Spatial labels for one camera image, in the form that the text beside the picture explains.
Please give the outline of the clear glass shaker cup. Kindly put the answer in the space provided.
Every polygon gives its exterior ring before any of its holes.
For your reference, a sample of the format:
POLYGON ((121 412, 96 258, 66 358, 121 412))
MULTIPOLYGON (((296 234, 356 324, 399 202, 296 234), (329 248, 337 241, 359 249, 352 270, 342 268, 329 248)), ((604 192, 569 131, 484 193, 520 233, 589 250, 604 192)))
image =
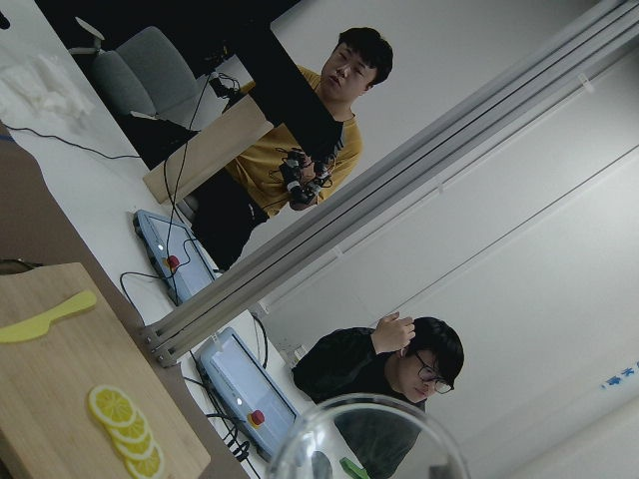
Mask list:
POLYGON ((369 478, 468 478, 452 436, 421 409, 377 394, 348 394, 299 416, 271 460, 268 478, 313 478, 311 456, 324 453, 332 478, 350 478, 346 457, 369 478))

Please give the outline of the person in yellow shirt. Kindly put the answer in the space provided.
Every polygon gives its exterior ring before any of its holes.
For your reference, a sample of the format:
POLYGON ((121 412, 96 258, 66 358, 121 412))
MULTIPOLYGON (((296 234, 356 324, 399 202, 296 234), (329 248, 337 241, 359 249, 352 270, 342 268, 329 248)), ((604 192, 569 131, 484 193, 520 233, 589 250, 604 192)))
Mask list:
POLYGON ((218 268, 229 269, 252 231, 284 206, 325 201, 362 151, 352 104, 392 69, 393 51, 370 27, 342 32, 319 72, 277 62, 241 94, 266 107, 272 128, 190 194, 192 232, 218 268))

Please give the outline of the person in black hoodie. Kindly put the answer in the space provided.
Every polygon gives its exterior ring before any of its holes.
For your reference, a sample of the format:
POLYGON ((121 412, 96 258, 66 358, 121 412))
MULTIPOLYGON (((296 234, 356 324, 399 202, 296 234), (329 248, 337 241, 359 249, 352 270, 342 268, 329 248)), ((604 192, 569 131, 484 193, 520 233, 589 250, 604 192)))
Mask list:
POLYGON ((454 388, 464 362, 457 332, 435 317, 383 317, 374 328, 338 329, 293 368, 297 389, 314 403, 362 393, 389 396, 421 410, 454 388))

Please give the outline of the teach pendant with red button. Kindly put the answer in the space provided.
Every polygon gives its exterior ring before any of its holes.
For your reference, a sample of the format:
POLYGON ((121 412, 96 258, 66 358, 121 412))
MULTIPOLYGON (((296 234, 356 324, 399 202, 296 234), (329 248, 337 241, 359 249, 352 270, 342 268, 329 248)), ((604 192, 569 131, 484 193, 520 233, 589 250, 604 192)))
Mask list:
POLYGON ((207 339, 196 353, 205 383, 240 421, 259 454, 271 461, 284 445, 298 411, 230 327, 207 339))

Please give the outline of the black computer mouse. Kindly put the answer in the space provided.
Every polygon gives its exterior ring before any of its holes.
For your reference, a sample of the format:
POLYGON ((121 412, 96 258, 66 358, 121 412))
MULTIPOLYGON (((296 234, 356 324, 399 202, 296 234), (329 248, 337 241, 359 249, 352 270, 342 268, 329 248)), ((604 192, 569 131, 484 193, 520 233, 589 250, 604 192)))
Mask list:
POLYGON ((314 479, 331 479, 332 467, 327 456, 321 451, 315 451, 311 456, 314 479))

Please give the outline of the green plastic part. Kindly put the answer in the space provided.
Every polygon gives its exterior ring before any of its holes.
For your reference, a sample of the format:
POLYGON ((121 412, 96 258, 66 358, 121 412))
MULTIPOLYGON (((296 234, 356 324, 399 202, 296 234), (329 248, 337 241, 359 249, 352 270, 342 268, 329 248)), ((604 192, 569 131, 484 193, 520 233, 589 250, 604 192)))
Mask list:
POLYGON ((352 479, 368 479, 367 471, 346 457, 339 460, 342 471, 352 479))

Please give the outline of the grey office chair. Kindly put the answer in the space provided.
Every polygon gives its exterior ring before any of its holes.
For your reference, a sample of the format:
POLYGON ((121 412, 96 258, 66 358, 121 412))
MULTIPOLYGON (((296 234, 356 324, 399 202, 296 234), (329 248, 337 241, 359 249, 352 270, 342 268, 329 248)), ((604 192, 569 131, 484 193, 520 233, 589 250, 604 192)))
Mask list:
POLYGON ((74 56, 90 56, 89 76, 105 105, 125 117, 168 120, 187 127, 200 95, 198 81, 171 40, 149 26, 113 50, 104 35, 77 17, 93 37, 91 47, 73 47, 74 56))

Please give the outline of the lemon slice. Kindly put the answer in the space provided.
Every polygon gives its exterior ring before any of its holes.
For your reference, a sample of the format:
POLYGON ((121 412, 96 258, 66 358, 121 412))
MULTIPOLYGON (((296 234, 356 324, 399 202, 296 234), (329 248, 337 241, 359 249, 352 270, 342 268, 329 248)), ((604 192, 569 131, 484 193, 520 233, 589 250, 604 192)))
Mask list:
POLYGON ((144 459, 126 458, 125 467, 132 478, 163 478, 165 472, 164 453, 158 445, 154 445, 151 449, 151 454, 144 459))
POLYGON ((110 436, 125 444, 136 444, 144 440, 149 433, 148 421, 144 413, 137 409, 134 415, 134 421, 128 426, 106 427, 110 436))
POLYGON ((136 418, 136 407, 129 396, 120 388, 101 384, 88 393, 88 406, 92 414, 103 425, 127 427, 136 418))
POLYGON ((132 461, 145 460, 152 455, 156 445, 152 432, 146 431, 137 438, 131 438, 116 434, 115 430, 110 432, 115 449, 125 459, 132 461))

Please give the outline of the yellow plastic knife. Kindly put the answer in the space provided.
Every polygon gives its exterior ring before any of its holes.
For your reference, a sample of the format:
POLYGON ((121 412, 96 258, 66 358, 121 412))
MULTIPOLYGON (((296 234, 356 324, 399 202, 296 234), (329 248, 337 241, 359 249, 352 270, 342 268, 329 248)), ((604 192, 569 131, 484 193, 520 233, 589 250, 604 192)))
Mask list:
POLYGON ((51 325, 63 318, 85 312, 97 304, 91 290, 80 291, 61 303, 30 318, 1 328, 1 343, 18 343, 39 338, 48 333, 51 325))

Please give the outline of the white crumpled tissue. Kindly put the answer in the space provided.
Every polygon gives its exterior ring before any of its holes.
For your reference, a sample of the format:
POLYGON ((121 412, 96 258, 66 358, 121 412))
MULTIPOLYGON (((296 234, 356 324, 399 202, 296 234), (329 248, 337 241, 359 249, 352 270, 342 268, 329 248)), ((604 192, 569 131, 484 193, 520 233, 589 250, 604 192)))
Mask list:
POLYGON ((1 121, 9 127, 80 132, 93 126, 96 102, 79 69, 58 56, 1 58, 1 121))

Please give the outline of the bamboo cutting board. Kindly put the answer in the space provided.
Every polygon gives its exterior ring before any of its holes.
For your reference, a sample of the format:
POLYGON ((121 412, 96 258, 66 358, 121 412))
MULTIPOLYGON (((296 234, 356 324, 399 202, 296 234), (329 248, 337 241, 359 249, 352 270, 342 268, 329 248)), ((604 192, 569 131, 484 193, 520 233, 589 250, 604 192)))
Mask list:
POLYGON ((91 414, 99 384, 124 390, 146 415, 167 478, 198 478, 210 455, 103 296, 39 338, 1 347, 1 461, 11 478, 126 478, 91 414))

